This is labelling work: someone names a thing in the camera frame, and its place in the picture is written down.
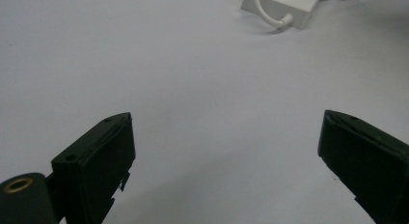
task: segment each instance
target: white box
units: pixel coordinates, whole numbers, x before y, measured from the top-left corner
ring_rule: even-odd
[[[259,0],[264,11],[274,19],[281,19],[286,14],[293,16],[290,24],[297,29],[305,28],[319,0]],[[243,0],[241,9],[257,14],[254,0]]]

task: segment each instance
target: white table surface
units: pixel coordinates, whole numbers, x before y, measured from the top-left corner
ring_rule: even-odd
[[[373,223],[316,149],[325,109],[409,143],[409,0],[272,32],[241,0],[0,0],[0,181],[105,117],[136,160],[104,223]]]

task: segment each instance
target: white cable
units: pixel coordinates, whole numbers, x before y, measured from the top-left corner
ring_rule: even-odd
[[[273,19],[270,15],[268,15],[264,9],[261,7],[261,3],[259,0],[254,0],[255,6],[257,11],[259,12],[259,16],[261,16],[262,20],[264,20],[269,25],[276,27],[276,28],[284,28],[288,26],[293,21],[293,17],[291,14],[286,14],[282,19],[277,20]]]

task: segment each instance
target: white power adapter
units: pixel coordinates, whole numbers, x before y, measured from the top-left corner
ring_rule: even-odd
[[[272,26],[291,25],[304,29],[319,0],[243,0],[241,9],[261,18]]]

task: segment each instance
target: black plastic part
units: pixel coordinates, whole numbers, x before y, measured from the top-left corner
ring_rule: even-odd
[[[58,223],[43,174],[20,175],[0,186],[1,224]]]
[[[325,111],[318,154],[377,224],[409,222],[409,146],[353,116]]]
[[[109,117],[81,136],[52,161],[68,223],[99,224],[111,209],[113,194],[124,187],[135,158],[130,113]]]
[[[0,224],[100,224],[135,159],[130,113],[109,117],[52,160],[54,172],[0,184]]]

